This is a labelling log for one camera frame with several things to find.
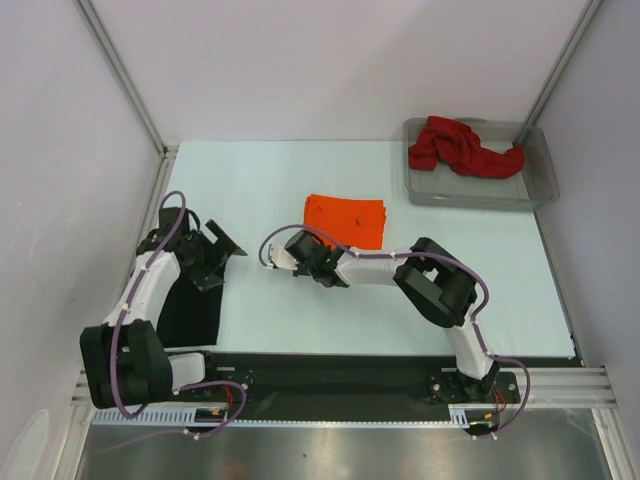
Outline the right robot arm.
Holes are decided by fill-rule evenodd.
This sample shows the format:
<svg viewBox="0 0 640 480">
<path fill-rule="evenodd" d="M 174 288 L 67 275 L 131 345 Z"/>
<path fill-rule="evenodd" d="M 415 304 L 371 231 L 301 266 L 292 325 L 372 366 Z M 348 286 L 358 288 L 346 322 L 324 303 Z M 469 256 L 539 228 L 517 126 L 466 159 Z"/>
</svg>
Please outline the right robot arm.
<svg viewBox="0 0 640 480">
<path fill-rule="evenodd" d="M 317 234 L 300 231 L 282 247 L 270 249 L 270 259 L 285 255 L 288 269 L 327 287 L 358 285 L 397 287 L 429 323 L 441 328 L 455 354 L 463 393 L 484 401 L 497 389 L 499 366 L 478 339 L 471 308 L 480 281 L 437 242 L 419 238 L 401 251 L 331 247 Z"/>
</svg>

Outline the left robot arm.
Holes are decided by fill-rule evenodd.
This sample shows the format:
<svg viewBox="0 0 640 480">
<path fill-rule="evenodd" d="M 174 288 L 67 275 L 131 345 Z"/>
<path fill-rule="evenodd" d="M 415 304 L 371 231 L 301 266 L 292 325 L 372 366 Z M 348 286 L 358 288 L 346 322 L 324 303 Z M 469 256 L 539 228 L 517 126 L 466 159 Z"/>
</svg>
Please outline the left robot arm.
<svg viewBox="0 0 640 480">
<path fill-rule="evenodd" d="M 79 338 L 95 407 L 160 403 L 184 387 L 202 400 L 219 392 L 221 376 L 203 349 L 217 338 L 226 264 L 244 253 L 214 220 L 160 209 L 123 295 Z"/>
</svg>

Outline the orange t-shirt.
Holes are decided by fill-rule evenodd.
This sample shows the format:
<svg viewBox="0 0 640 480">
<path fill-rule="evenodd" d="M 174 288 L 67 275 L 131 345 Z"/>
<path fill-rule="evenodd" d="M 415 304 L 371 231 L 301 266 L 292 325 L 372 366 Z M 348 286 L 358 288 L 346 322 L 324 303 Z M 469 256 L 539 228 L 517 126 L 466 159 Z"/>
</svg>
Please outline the orange t-shirt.
<svg viewBox="0 0 640 480">
<path fill-rule="evenodd" d="M 382 200 L 360 200 L 311 194 L 304 207 L 304 223 L 343 245 L 381 250 L 386 224 Z"/>
</svg>

